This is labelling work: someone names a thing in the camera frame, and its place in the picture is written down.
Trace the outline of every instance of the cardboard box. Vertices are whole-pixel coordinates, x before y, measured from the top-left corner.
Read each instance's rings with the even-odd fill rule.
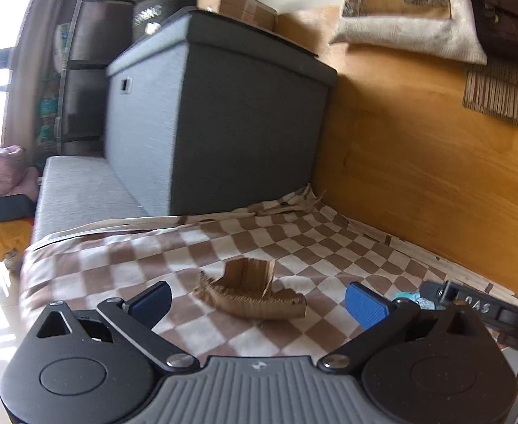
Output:
[[[277,11],[257,0],[197,0],[200,9],[233,17],[247,24],[273,31]]]

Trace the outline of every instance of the black circular cap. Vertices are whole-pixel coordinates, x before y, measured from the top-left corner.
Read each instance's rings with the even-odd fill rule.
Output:
[[[516,398],[516,378],[494,343],[466,336],[384,349],[361,378],[371,401],[401,423],[498,423]]]
[[[460,394],[477,381],[475,368],[459,358],[436,355],[416,362],[411,369],[414,383],[432,394]]]
[[[104,365],[95,360],[63,358],[41,372],[41,385],[57,395],[81,395],[96,389],[106,379]]]
[[[29,337],[6,367],[0,397],[18,422],[109,424],[136,412],[154,387],[133,348],[74,334]]]

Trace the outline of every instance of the brown and white checkered blanket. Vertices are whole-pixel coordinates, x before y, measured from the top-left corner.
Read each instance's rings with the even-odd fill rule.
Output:
[[[306,317],[237,319],[191,294],[200,270],[219,277],[224,261],[242,255],[276,259],[274,289],[303,293]],[[201,361],[211,354],[308,354],[317,361],[362,331],[344,307],[350,282],[390,299],[445,277],[363,235],[307,188],[232,213],[112,220],[46,238],[26,252],[20,305],[30,325],[50,301],[94,308],[165,280],[172,309],[153,331]]]

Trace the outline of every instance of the blue gripper pad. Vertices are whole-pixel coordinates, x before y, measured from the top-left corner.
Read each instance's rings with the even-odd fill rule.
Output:
[[[167,282],[158,282],[126,301],[125,311],[151,330],[170,311],[171,303],[171,287]]]
[[[365,330],[387,317],[394,304],[359,282],[351,282],[346,290],[346,309]]]

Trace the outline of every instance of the gray ridged plate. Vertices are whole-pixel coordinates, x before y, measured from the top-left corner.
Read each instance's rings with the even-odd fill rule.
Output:
[[[129,424],[394,424],[349,376],[325,374],[310,357],[211,357],[176,375]]]

